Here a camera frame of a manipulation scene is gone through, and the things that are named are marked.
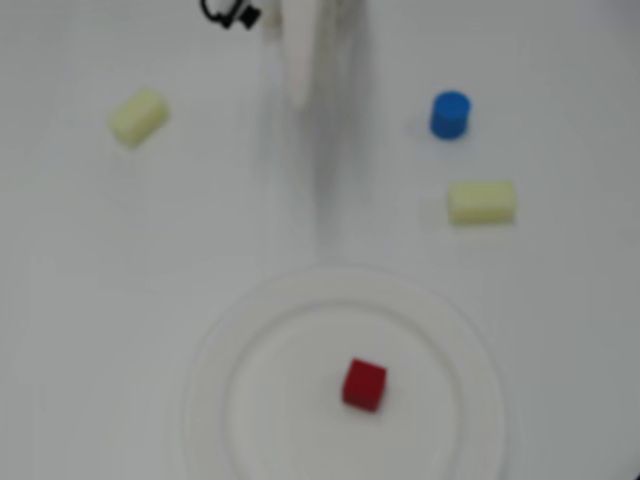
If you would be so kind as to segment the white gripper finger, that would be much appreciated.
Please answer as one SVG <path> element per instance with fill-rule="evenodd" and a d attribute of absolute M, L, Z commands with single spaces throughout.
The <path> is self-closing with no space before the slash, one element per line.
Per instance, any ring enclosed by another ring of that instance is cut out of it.
<path fill-rule="evenodd" d="M 314 83 L 316 46 L 321 18 L 318 0 L 281 2 L 281 27 L 289 97 L 296 108 L 306 105 Z"/>
<path fill-rule="evenodd" d="M 361 2 L 326 0 L 320 10 L 320 66 L 328 67 L 337 59 L 338 46 L 356 22 Z"/>

